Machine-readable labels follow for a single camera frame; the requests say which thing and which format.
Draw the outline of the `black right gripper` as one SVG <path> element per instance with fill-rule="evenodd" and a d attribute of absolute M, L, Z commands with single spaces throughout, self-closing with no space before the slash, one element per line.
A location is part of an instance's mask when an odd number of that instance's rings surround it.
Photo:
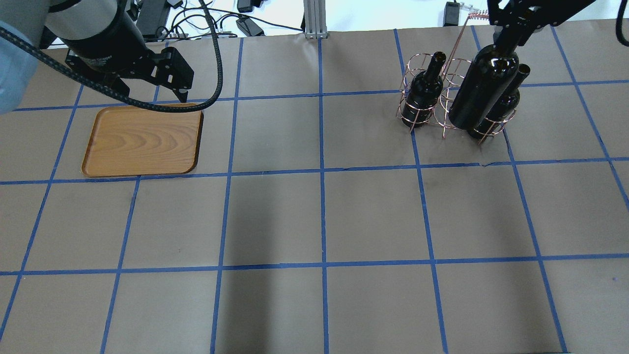
<path fill-rule="evenodd" d="M 488 0 L 489 20 L 495 26 L 494 47 L 521 47 L 537 30 L 547 25 L 556 27 L 572 18 L 593 0 Z"/>

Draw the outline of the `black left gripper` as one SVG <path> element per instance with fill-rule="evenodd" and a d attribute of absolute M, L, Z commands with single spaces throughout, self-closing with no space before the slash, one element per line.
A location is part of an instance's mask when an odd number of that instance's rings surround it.
<path fill-rule="evenodd" d="M 175 48 L 157 53 L 144 42 L 116 0 L 53 0 L 45 26 L 69 47 L 65 63 L 75 72 L 119 94 L 126 79 L 141 79 L 187 103 L 195 72 Z"/>

